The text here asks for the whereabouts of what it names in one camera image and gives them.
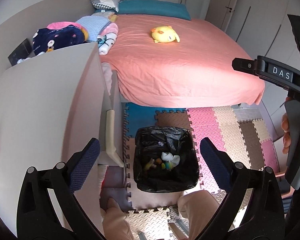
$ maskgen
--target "trash can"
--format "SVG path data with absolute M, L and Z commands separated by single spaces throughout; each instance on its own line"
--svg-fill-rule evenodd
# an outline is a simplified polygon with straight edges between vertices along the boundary
M 189 130 L 158 126 L 140 128 L 135 143 L 133 173 L 138 189 L 151 193 L 168 193 L 196 186 L 199 165 Z M 178 165 L 169 169 L 167 162 L 154 162 L 162 157 L 162 152 L 179 155 L 180 158 L 176 157 L 179 159 Z

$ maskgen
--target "finger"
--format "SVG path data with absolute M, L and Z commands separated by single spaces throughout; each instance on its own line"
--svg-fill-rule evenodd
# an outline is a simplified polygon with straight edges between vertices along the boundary
M 290 134 L 287 132 L 283 135 L 283 147 L 287 148 L 291 144 L 291 137 Z
M 287 113 L 285 113 L 282 116 L 282 123 L 281 123 L 281 127 L 284 130 L 284 132 L 288 132 L 289 131 L 289 122 L 288 122 L 288 116 Z
M 289 147 L 288 148 L 283 148 L 282 153 L 283 154 L 288 154 L 289 153 Z

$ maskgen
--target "beige pants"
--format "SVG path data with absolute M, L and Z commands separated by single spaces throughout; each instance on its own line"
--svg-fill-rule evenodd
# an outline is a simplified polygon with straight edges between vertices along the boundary
M 205 228 L 219 204 L 206 190 L 184 195 L 178 200 L 178 209 L 189 220 L 189 240 L 194 240 Z M 103 230 L 107 240 L 133 240 L 128 216 L 118 206 L 111 205 L 103 219 Z

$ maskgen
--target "yellow plush toy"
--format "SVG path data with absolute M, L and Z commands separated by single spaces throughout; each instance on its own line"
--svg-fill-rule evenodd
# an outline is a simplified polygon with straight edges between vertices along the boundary
M 180 42 L 178 34 L 172 29 L 171 26 L 160 26 L 151 30 L 152 38 L 155 43 L 168 43 L 177 39 Z

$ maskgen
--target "mattress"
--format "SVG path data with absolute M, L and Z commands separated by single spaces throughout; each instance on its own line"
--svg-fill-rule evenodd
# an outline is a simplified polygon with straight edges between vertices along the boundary
M 129 101 L 171 108 L 260 102 L 264 81 L 231 66 L 235 57 L 250 57 L 214 25 L 152 15 L 119 15 L 116 24 L 116 43 L 100 60 L 118 72 Z M 150 30 L 166 25 L 180 42 L 154 43 Z

